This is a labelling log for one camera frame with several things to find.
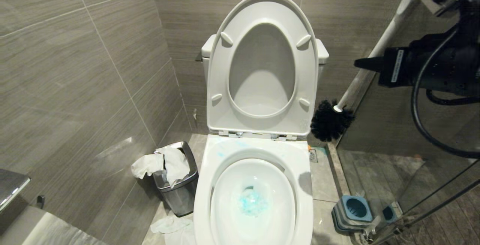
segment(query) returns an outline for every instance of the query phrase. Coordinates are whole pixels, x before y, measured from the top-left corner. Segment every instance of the floor drain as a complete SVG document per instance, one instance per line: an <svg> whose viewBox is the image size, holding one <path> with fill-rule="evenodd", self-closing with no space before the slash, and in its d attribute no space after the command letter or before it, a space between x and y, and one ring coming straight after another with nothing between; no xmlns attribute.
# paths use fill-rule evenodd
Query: floor drain
<svg viewBox="0 0 480 245"><path fill-rule="evenodd" d="M308 151L308 153L310 153L310 162L318 163L317 151L312 148L311 150Z"/></svg>

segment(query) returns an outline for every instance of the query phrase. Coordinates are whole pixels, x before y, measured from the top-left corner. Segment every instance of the tiled floor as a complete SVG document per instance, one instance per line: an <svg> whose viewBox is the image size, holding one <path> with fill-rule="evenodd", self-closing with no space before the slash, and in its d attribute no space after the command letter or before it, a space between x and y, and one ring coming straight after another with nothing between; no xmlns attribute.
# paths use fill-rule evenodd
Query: tiled floor
<svg viewBox="0 0 480 245"><path fill-rule="evenodd" d="M190 138L189 146L195 156L195 161L199 171L202 163L202 156L206 144L207 136L205 134L193 134ZM317 150L318 163L310 163L312 172L312 189L314 195L313 201L313 238L312 245L351 245L350 237L335 232L331 210L338 194L335 187L334 178L329 165L327 155L322 149ZM165 210L163 203L160 204L153 222L171 214L170 210ZM193 220L193 214L186 216ZM150 230L145 236L142 245L165 245L163 234L152 233Z"/></svg>

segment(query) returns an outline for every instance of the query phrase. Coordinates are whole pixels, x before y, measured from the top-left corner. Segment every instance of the toilet bowl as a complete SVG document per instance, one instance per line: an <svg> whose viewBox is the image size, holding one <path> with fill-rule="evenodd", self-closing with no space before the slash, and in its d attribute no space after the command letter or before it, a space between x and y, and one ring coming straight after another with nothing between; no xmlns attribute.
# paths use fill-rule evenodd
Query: toilet bowl
<svg viewBox="0 0 480 245"><path fill-rule="evenodd" d="M305 137L328 52L291 0L243 0L202 47L206 141L197 245L309 245Z"/></svg>

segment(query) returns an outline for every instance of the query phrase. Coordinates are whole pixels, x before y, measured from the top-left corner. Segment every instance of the toilet lid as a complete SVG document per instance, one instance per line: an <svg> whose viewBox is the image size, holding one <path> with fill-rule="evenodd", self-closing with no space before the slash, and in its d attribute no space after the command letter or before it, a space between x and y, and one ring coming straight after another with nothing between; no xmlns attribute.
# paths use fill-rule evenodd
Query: toilet lid
<svg viewBox="0 0 480 245"><path fill-rule="evenodd" d="M293 1L241 1L216 34L209 66L210 130L288 139L310 132L317 45L310 23Z"/></svg>

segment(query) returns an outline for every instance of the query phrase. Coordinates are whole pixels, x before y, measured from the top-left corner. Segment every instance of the blue water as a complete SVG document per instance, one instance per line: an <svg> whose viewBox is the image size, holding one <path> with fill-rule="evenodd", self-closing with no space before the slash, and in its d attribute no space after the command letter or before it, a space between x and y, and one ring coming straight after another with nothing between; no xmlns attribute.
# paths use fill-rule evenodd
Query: blue water
<svg viewBox="0 0 480 245"><path fill-rule="evenodd" d="M240 195L238 207L243 214L257 217L268 209L269 204L253 187L248 187Z"/></svg>

